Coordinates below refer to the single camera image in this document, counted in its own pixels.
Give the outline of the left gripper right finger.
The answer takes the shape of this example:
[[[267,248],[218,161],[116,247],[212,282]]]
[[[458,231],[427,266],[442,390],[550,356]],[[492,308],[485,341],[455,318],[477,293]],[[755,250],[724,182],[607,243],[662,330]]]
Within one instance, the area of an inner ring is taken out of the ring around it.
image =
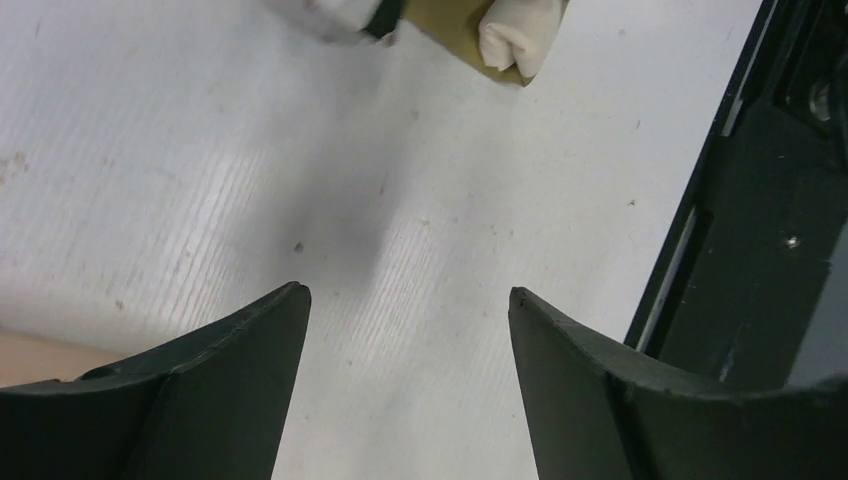
[[[739,390],[660,362],[523,287],[509,327],[542,479],[843,479],[847,380]]]

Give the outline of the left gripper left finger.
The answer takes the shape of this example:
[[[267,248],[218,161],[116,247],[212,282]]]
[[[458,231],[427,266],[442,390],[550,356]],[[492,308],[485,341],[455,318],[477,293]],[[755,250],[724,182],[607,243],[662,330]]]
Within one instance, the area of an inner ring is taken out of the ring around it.
[[[1,391],[5,479],[268,479],[311,308],[287,283],[72,381]]]

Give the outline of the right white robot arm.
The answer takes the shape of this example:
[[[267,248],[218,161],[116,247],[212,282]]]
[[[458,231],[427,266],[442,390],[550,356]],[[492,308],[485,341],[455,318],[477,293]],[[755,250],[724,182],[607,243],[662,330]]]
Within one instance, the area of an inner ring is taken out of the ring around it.
[[[270,10],[302,32],[334,44],[390,43],[404,0],[270,0]]]

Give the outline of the olive and cream underwear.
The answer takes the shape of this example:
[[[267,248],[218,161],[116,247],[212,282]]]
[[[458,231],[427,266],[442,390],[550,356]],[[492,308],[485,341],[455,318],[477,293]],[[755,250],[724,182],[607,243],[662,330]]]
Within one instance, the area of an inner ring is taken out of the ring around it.
[[[529,85],[559,32],[564,0],[409,1],[404,19],[489,79]]]

